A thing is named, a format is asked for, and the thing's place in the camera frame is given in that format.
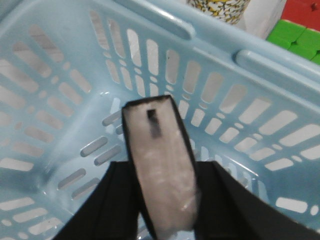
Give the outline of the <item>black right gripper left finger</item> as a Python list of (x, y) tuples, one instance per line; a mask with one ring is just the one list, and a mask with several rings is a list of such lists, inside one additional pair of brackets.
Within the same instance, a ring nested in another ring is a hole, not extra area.
[(56, 240), (135, 240), (142, 195), (133, 164), (113, 161)]

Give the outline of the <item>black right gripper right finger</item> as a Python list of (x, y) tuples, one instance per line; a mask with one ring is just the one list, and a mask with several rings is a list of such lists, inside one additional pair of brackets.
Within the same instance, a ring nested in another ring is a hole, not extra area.
[(246, 190), (217, 161), (197, 162), (197, 240), (318, 240), (319, 233)]

